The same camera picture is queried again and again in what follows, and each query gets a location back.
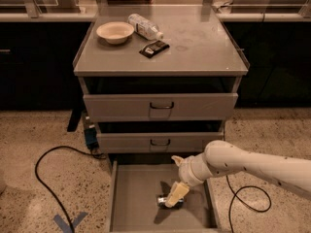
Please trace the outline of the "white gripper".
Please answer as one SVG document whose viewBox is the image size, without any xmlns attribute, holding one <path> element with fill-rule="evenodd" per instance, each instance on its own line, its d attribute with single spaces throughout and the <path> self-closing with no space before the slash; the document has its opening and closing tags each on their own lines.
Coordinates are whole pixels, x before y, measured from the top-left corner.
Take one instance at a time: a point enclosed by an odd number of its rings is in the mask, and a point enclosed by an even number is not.
<svg viewBox="0 0 311 233">
<path fill-rule="evenodd" d="M 165 201 L 167 208 L 174 207 L 180 199 L 184 198 L 190 191 L 190 187 L 203 183 L 203 180 L 199 179 L 192 170 L 191 164 L 194 161 L 192 155 L 185 159 L 178 155 L 172 155 L 171 159 L 179 166 L 180 182 L 173 183 Z"/>
</svg>

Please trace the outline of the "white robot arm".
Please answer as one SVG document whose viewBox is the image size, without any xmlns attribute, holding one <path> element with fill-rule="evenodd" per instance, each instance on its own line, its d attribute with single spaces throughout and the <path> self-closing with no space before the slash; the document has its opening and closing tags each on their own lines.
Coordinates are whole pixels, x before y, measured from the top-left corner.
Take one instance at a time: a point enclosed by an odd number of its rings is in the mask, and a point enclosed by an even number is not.
<svg viewBox="0 0 311 233">
<path fill-rule="evenodd" d="M 269 183 L 311 198 L 311 161 L 242 150 L 226 141 L 210 142 L 203 153 L 183 158 L 173 155 L 180 180 L 174 182 L 165 206 L 174 207 L 194 186 L 211 178 L 246 172 Z"/>
</svg>

